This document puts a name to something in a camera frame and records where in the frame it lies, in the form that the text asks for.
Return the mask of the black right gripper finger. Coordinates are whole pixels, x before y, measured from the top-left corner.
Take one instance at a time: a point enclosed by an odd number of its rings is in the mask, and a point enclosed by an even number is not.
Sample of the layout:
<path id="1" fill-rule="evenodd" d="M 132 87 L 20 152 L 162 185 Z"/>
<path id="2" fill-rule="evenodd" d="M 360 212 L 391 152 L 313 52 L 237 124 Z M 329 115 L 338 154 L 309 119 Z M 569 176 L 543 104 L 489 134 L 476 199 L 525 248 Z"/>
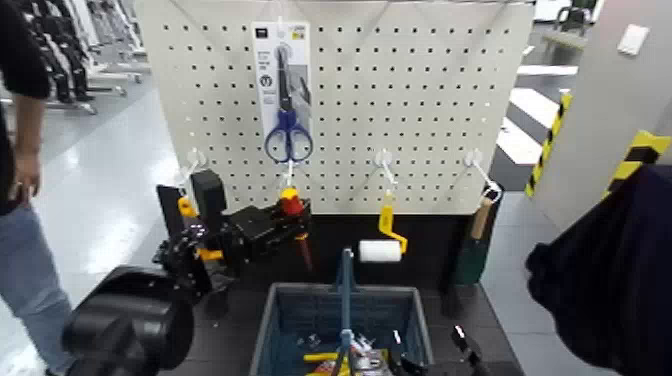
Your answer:
<path id="1" fill-rule="evenodd" d="M 461 326 L 454 326 L 451 340 L 461 353 L 461 363 L 469 369 L 470 375 L 488 376 L 488 367 L 483 361 L 482 354 L 477 349 L 476 342 L 467 335 Z"/>
<path id="2" fill-rule="evenodd" d="M 403 343 L 398 330 L 392 331 L 392 344 L 389 349 L 389 368 L 395 376 L 424 376 L 425 368 L 413 362 L 403 350 Z"/>

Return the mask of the person hand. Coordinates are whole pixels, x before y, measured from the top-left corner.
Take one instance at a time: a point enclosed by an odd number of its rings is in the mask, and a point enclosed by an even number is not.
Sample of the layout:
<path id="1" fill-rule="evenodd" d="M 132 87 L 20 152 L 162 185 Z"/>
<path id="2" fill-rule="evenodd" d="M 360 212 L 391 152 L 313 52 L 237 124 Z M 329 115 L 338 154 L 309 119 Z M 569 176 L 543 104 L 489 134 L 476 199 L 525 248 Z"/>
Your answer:
<path id="1" fill-rule="evenodd" d="M 39 151 L 17 150 L 15 152 L 15 177 L 9 191 L 9 198 L 28 205 L 41 187 L 41 164 Z"/>

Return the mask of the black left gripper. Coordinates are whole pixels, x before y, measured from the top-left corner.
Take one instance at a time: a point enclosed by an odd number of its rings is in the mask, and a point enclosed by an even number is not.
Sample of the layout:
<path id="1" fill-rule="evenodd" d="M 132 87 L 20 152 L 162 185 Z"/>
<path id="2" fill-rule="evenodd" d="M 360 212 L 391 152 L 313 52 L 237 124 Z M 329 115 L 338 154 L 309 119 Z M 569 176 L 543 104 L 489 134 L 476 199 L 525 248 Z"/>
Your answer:
<path id="1" fill-rule="evenodd" d="M 276 254 L 281 246 L 306 237 L 310 227 L 305 224 L 277 228 L 277 223 L 308 223 L 310 201 L 277 201 L 267 207 L 247 206 L 229 217 L 241 256 L 257 261 Z"/>

